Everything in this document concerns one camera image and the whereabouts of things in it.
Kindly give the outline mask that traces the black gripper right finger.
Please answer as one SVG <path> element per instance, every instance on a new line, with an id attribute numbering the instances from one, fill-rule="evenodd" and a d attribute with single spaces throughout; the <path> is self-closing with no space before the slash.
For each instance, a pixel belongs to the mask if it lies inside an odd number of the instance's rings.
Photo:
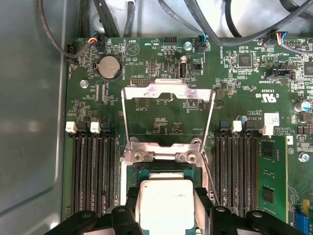
<path id="1" fill-rule="evenodd" d="M 264 211 L 244 217 L 215 206 L 205 188 L 195 188 L 195 221 L 202 235 L 301 235 L 302 232 Z"/>

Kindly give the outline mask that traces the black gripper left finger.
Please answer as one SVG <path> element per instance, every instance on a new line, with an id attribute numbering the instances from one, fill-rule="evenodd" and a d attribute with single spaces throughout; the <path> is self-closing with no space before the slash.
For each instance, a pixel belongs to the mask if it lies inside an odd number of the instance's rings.
<path id="1" fill-rule="evenodd" d="M 139 188 L 129 188 L 124 206 L 117 206 L 110 213 L 99 217 L 94 211 L 79 211 L 53 229 L 47 235 L 142 235 L 135 220 L 135 208 Z"/>

